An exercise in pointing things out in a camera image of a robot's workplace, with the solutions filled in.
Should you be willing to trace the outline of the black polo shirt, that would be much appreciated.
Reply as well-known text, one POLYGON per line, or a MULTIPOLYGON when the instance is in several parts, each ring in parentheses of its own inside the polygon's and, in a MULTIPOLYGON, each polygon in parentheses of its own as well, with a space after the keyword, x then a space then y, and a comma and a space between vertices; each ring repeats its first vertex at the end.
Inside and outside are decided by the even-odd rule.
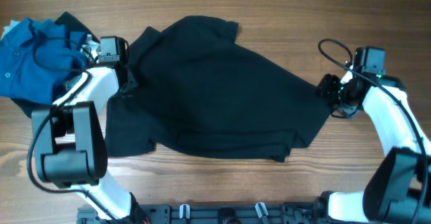
POLYGON ((239 25, 192 15, 129 48, 129 80, 106 105, 111 157, 157 144, 199 157, 283 162, 331 109, 307 81, 236 43, 239 25))

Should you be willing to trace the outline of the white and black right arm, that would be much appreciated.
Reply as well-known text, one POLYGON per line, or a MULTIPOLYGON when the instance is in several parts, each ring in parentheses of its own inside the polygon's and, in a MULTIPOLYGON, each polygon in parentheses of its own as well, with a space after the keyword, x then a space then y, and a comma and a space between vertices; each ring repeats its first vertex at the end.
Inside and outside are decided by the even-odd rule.
POLYGON ((326 74, 317 87, 337 110, 357 103, 370 117, 385 154, 361 192, 324 192, 314 215, 333 223, 429 223, 430 140, 396 77, 326 74))

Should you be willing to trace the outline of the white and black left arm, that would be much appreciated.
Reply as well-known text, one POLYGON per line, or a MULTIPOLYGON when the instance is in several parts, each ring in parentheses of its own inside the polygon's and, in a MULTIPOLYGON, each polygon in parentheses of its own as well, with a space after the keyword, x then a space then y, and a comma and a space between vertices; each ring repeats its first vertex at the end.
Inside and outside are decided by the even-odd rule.
POLYGON ((98 113, 119 90, 122 72, 118 65, 86 69, 65 96, 32 112, 30 181, 44 192, 78 194, 103 223, 145 219, 135 197, 107 170, 108 154, 98 120, 98 113))

